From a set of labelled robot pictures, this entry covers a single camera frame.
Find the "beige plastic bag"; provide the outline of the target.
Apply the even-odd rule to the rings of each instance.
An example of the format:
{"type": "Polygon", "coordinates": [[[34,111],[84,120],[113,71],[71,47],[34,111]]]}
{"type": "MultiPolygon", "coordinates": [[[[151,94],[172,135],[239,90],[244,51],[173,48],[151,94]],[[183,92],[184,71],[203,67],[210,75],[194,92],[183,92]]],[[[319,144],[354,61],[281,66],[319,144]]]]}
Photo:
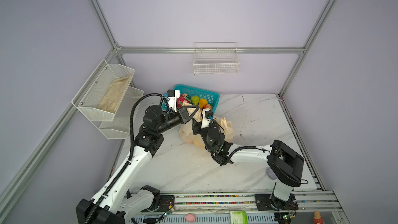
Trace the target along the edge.
{"type": "MultiPolygon", "coordinates": [[[[225,135],[226,135],[226,140],[228,142],[232,142],[233,141],[233,136],[234,136],[234,129],[232,126],[232,122],[230,121],[226,121],[225,118],[220,118],[215,116],[214,117],[216,122],[223,128],[222,132],[226,131],[225,135]]],[[[198,135],[194,135],[193,134],[193,129],[192,129],[192,124],[193,121],[199,121],[199,128],[202,126],[201,121],[203,120],[203,114],[202,114],[202,110],[199,110],[195,115],[193,120],[189,121],[186,124],[183,124],[180,127],[179,130],[179,134],[181,139],[189,144],[194,144],[200,148],[205,148],[205,144],[201,138],[201,136],[198,135]]]]}

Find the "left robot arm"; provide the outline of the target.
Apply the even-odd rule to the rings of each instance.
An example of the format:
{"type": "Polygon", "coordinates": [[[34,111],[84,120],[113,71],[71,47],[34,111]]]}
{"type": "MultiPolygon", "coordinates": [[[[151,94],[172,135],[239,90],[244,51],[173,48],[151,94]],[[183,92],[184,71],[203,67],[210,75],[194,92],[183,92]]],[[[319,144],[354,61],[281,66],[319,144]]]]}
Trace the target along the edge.
{"type": "Polygon", "coordinates": [[[80,224],[124,224],[145,209],[159,206],[160,192],[143,187],[138,194],[125,198],[140,170],[149,162],[164,141],[163,133],[188,123],[194,115],[188,113],[188,106],[177,107],[179,90],[168,90],[158,94],[161,102],[145,110],[143,124],[134,134],[134,112],[138,104],[146,99],[141,97],[130,113],[130,152],[116,173],[91,200],[82,199],[76,207],[80,224]]]}

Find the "orange mango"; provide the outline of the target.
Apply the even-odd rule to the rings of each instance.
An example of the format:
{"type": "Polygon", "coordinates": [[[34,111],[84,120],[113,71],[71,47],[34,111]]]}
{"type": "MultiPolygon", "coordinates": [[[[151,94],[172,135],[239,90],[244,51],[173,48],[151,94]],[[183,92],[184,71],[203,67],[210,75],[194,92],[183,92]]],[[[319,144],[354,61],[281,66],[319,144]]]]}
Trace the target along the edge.
{"type": "Polygon", "coordinates": [[[198,107],[200,109],[203,109],[207,104],[208,104],[208,101],[206,99],[200,99],[199,103],[198,103],[198,107]]]}

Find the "green pear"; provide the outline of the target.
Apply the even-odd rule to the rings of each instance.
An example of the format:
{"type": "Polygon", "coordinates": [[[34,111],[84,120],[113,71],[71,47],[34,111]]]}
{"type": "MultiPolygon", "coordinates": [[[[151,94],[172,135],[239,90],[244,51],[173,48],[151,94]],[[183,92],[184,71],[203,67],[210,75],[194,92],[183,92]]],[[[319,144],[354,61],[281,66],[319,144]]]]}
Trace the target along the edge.
{"type": "Polygon", "coordinates": [[[200,102],[200,99],[201,99],[200,97],[194,95],[194,96],[191,97],[190,101],[191,101],[191,103],[192,103],[193,105],[198,105],[199,102],[200,102]]]}

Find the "teal plastic basket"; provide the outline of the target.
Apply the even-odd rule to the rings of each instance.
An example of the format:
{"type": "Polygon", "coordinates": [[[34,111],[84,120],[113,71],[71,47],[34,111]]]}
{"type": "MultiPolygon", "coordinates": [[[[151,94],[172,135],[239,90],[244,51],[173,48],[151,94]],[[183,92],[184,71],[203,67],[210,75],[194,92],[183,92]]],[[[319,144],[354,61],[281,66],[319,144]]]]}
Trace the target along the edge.
{"type": "Polygon", "coordinates": [[[200,89],[192,86],[178,84],[174,87],[174,90],[179,90],[180,93],[186,93],[189,97],[191,96],[198,96],[201,99],[206,99],[208,104],[211,105],[212,111],[215,113],[219,100],[220,94],[216,92],[212,92],[205,89],[200,89]]]}

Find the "red dragon fruit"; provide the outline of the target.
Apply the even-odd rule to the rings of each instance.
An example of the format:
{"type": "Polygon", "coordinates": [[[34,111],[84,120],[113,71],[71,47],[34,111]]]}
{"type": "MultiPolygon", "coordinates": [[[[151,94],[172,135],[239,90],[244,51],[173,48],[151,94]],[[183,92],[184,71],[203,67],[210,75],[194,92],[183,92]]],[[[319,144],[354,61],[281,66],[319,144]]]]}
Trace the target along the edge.
{"type": "Polygon", "coordinates": [[[182,107],[184,102],[191,104],[191,100],[186,93],[181,94],[177,99],[177,107],[182,107]]]}

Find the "grey sponge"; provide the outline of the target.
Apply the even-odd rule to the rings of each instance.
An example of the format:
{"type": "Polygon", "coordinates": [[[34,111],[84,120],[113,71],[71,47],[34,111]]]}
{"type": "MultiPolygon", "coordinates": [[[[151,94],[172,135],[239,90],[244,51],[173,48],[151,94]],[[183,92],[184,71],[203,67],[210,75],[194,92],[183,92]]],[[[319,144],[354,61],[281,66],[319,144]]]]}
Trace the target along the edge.
{"type": "Polygon", "coordinates": [[[276,180],[277,179],[277,175],[273,172],[273,170],[268,167],[266,169],[266,175],[271,179],[271,180],[276,180]]]}

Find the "white mesh lower shelf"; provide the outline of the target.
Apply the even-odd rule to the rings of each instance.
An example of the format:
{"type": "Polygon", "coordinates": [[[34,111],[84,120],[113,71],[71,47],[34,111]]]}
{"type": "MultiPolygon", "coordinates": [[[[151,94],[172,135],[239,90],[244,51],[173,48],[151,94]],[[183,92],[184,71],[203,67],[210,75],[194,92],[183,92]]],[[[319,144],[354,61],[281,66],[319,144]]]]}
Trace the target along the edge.
{"type": "Polygon", "coordinates": [[[144,91],[128,87],[113,121],[95,122],[98,130],[108,140],[124,140],[130,133],[130,114],[134,104],[144,95],[144,91]]]}

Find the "white mesh shelf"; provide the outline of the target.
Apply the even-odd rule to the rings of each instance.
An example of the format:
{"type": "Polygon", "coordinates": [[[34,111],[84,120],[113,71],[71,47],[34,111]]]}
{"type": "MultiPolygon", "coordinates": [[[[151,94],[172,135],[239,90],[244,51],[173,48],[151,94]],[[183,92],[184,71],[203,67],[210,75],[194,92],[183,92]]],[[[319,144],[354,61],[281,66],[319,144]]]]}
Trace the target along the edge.
{"type": "Polygon", "coordinates": [[[129,86],[134,73],[135,70],[130,67],[107,63],[106,60],[102,60],[90,78],[72,99],[72,105],[91,122],[113,121],[127,90],[124,89],[118,97],[119,102],[116,104],[115,110],[111,112],[102,110],[99,108],[99,104],[106,95],[111,83],[116,79],[126,78],[127,86],[129,86]]]}
{"type": "Polygon", "coordinates": [[[130,114],[134,104],[144,95],[144,91],[128,87],[113,121],[95,122],[98,130],[108,140],[124,140],[130,133],[130,114]]]}

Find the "beige cloth in shelf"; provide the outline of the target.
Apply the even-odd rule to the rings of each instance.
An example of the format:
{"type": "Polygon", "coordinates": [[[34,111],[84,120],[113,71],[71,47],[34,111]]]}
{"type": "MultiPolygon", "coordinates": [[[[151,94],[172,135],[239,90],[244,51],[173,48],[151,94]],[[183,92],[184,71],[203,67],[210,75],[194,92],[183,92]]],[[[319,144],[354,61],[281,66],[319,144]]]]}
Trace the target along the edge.
{"type": "Polygon", "coordinates": [[[132,75],[116,78],[110,83],[97,108],[115,114],[130,84],[130,79],[132,79],[132,75]]]}

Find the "green box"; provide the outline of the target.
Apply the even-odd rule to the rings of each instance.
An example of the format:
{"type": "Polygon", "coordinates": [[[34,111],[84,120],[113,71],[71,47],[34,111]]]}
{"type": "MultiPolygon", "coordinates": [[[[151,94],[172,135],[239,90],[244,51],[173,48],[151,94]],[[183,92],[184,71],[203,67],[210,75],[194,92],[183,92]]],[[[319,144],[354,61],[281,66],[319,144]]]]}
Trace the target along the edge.
{"type": "Polygon", "coordinates": [[[231,224],[248,224],[247,213],[245,211],[230,211],[231,224]]]}

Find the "pink pig toy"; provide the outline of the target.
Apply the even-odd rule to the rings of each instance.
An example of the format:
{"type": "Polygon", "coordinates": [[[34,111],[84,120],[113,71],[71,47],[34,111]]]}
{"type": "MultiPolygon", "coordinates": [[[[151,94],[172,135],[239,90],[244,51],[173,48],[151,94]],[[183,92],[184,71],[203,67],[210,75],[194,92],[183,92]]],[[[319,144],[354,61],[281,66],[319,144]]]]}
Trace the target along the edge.
{"type": "Polygon", "coordinates": [[[184,218],[189,223],[194,223],[197,220],[197,217],[194,214],[187,214],[184,218]]]}

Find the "white mesh upper shelf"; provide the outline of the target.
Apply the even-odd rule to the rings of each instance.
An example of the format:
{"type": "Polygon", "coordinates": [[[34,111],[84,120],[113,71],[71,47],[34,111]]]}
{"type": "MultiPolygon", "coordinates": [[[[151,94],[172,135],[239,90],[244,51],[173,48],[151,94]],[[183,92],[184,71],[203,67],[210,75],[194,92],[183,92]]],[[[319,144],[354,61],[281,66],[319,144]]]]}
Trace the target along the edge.
{"type": "Polygon", "coordinates": [[[113,121],[127,90],[124,89],[118,97],[119,102],[116,104],[115,110],[111,112],[102,110],[99,108],[99,104],[106,95],[111,83],[116,79],[126,78],[127,86],[129,86],[134,73],[135,70],[130,67],[107,63],[106,60],[102,60],[90,78],[72,99],[72,105],[91,122],[113,121]]]}

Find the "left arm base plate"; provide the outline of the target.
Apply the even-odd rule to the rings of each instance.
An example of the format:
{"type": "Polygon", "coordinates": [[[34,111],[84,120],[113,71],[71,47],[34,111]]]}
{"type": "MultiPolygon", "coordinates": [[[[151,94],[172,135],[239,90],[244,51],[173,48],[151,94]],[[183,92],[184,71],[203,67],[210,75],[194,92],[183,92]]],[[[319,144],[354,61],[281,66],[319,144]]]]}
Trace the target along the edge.
{"type": "Polygon", "coordinates": [[[155,208],[153,212],[166,212],[170,206],[174,206],[175,196],[173,195],[160,195],[159,199],[155,201],[155,208]]]}

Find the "aluminium front rail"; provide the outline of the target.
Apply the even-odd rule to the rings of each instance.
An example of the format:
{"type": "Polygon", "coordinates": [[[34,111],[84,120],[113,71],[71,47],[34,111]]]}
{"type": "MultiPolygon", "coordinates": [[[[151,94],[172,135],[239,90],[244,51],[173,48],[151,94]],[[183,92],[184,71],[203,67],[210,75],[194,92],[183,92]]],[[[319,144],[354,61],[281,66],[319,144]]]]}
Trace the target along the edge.
{"type": "Polygon", "coordinates": [[[154,209],[145,209],[134,217],[142,217],[144,223],[165,223],[176,214],[198,214],[198,222],[221,223],[228,220],[230,211],[245,211],[249,222],[266,223],[266,217],[275,214],[272,220],[277,223],[289,223],[298,213],[304,212],[332,212],[335,222],[347,224],[349,220],[344,213],[335,194],[331,191],[293,192],[298,209],[295,211],[259,211],[257,210],[255,195],[272,194],[241,192],[241,193],[203,193],[203,194],[174,194],[175,204],[166,212],[153,212],[154,209]]]}

